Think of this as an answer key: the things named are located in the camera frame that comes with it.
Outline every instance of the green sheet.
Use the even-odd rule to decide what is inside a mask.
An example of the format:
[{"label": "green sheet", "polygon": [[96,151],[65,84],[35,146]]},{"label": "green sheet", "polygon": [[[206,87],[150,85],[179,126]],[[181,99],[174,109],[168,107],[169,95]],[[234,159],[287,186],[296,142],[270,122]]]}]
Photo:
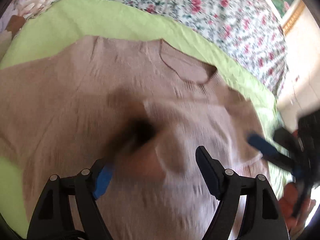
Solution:
[{"label": "green sheet", "polygon": [[[113,1],[61,0],[55,3],[24,25],[1,61],[0,69],[52,56],[84,35],[143,41],[163,38],[178,50],[215,65],[230,87],[251,99],[267,138],[277,125],[272,93],[216,45],[169,18]],[[274,166],[270,172],[271,185],[278,195],[285,174]],[[1,159],[0,178],[8,178],[0,182],[0,212],[12,229],[26,237],[28,222],[23,208],[21,174]]]}]

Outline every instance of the wall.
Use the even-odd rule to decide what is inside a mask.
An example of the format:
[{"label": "wall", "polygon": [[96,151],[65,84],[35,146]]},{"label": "wall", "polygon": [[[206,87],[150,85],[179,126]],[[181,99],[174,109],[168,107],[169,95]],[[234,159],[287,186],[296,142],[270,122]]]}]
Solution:
[{"label": "wall", "polygon": [[297,116],[320,107],[320,29],[307,8],[287,34],[287,76],[277,107],[290,130]]}]

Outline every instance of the hand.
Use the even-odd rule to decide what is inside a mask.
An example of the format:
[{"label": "hand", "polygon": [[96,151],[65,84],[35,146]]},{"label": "hand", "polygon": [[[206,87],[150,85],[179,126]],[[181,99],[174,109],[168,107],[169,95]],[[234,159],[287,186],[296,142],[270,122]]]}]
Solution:
[{"label": "hand", "polygon": [[295,187],[295,183],[292,182],[287,184],[284,187],[284,195],[279,200],[279,206],[291,236],[300,232],[304,228],[308,215],[316,205],[316,201],[314,199],[311,200],[310,198],[307,198],[301,207],[299,218],[296,219],[292,217],[291,214],[297,200],[298,191]]}]

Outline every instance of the floral bedsheet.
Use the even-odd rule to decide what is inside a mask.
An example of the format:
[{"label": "floral bedsheet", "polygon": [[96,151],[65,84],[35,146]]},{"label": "floral bedsheet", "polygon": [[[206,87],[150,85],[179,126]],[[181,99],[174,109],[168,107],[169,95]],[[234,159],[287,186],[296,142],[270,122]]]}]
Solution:
[{"label": "floral bedsheet", "polygon": [[[20,15],[33,17],[56,0],[14,0]],[[286,43],[281,25],[264,0],[114,0],[191,27],[279,96]]]}]

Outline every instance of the silver rivet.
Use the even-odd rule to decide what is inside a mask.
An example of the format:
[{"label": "silver rivet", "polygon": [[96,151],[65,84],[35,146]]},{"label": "silver rivet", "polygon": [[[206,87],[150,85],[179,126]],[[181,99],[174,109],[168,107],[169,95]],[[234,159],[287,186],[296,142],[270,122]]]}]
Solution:
[{"label": "silver rivet", "polygon": [[264,180],[266,180],[266,177],[264,175],[262,175],[262,174],[259,174],[258,175],[258,179],[264,181]]},{"label": "silver rivet", "polygon": [[233,170],[226,169],[224,172],[229,176],[233,175]]},{"label": "silver rivet", "polygon": [[57,178],[58,178],[58,176],[56,174],[53,174],[50,176],[51,181],[55,181]]},{"label": "silver rivet", "polygon": [[84,169],[84,170],[81,171],[82,175],[88,175],[89,173],[90,173],[89,169]]}]

